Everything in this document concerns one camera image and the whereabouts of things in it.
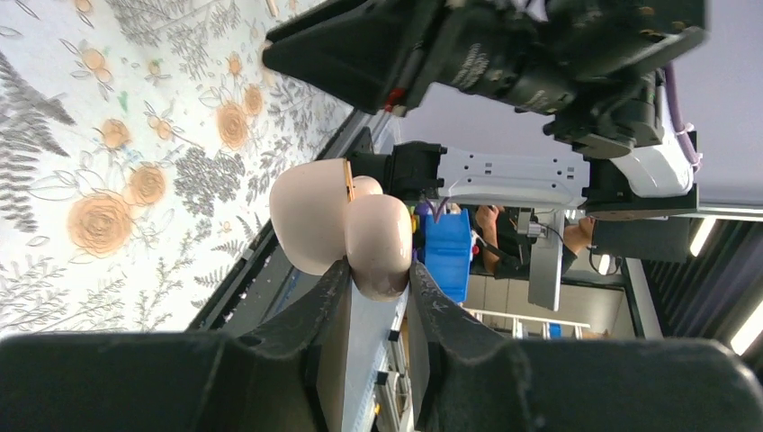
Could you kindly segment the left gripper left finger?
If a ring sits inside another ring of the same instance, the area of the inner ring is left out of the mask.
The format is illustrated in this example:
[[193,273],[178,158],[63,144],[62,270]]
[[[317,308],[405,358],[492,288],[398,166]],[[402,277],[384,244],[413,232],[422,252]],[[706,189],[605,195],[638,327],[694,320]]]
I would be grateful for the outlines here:
[[351,269],[250,332],[68,333],[1,344],[4,431],[338,431]]

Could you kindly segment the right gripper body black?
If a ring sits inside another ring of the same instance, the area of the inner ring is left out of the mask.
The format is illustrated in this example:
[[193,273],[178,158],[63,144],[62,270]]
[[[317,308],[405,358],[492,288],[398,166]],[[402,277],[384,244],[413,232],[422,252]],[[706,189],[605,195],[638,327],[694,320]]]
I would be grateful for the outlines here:
[[473,1],[414,1],[403,38],[403,61],[395,69],[387,112],[404,117],[418,108],[431,84],[439,79]]

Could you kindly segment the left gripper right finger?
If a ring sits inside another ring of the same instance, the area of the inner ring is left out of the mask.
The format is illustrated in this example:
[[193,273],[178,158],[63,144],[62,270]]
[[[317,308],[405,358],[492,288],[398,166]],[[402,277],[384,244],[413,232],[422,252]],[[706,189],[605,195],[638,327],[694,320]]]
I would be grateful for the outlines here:
[[409,271],[419,431],[759,431],[762,388],[703,339],[513,339],[476,320],[426,267]]

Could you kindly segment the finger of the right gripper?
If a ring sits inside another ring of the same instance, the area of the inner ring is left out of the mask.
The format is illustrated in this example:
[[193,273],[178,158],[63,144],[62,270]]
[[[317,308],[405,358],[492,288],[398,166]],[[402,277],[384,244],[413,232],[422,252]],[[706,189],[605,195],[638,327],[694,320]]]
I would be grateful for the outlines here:
[[326,1],[267,33],[264,65],[365,113],[413,86],[442,1]]

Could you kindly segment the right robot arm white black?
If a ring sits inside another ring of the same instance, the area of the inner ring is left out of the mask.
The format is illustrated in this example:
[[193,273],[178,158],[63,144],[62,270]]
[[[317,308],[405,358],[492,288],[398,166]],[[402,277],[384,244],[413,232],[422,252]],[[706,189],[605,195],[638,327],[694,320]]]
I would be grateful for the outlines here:
[[401,200],[580,209],[606,221],[694,212],[696,135],[672,62],[707,32],[703,1],[327,1],[267,34],[267,68],[365,113],[403,117],[432,84],[548,118],[555,152],[480,154],[422,141],[355,153]]

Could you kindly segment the person forearm in background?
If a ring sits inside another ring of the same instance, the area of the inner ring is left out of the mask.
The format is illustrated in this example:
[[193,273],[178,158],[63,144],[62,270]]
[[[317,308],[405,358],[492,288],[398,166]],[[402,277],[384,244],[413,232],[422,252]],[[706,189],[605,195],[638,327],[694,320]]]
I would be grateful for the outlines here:
[[[510,212],[501,206],[481,205],[470,207],[472,229],[494,249],[502,254],[494,254],[489,247],[479,240],[479,248],[471,262],[472,275],[490,275],[494,279],[519,279],[529,276],[531,251],[520,246],[521,236],[517,236],[516,227]],[[562,233],[561,274],[564,275],[578,259],[579,253],[589,248],[596,221],[584,217],[576,222],[565,221]]]

